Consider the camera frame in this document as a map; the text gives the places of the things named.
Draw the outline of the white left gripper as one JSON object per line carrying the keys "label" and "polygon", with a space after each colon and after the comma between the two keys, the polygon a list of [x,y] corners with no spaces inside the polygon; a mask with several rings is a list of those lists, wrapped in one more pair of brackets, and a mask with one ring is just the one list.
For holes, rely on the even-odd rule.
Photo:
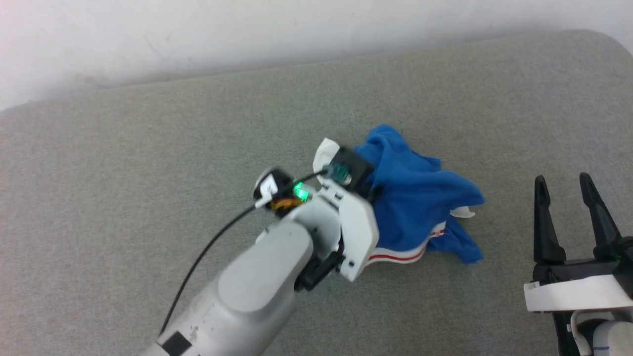
{"label": "white left gripper", "polygon": [[352,148],[325,138],[314,156],[314,171],[326,170],[314,193],[318,256],[350,282],[361,275],[378,242],[369,178],[375,168]]}

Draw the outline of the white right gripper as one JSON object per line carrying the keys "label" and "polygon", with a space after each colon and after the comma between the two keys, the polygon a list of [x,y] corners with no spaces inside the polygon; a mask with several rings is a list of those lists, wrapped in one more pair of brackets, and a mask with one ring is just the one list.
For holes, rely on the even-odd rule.
{"label": "white right gripper", "polygon": [[591,217],[595,239],[593,255],[599,261],[563,264],[567,253],[558,243],[552,223],[551,196],[544,176],[536,176],[533,257],[536,264],[543,266],[536,266],[535,281],[524,284],[525,305],[530,312],[632,307],[632,237],[624,237],[620,255],[617,243],[622,235],[594,181],[587,172],[581,172],[579,183]]}

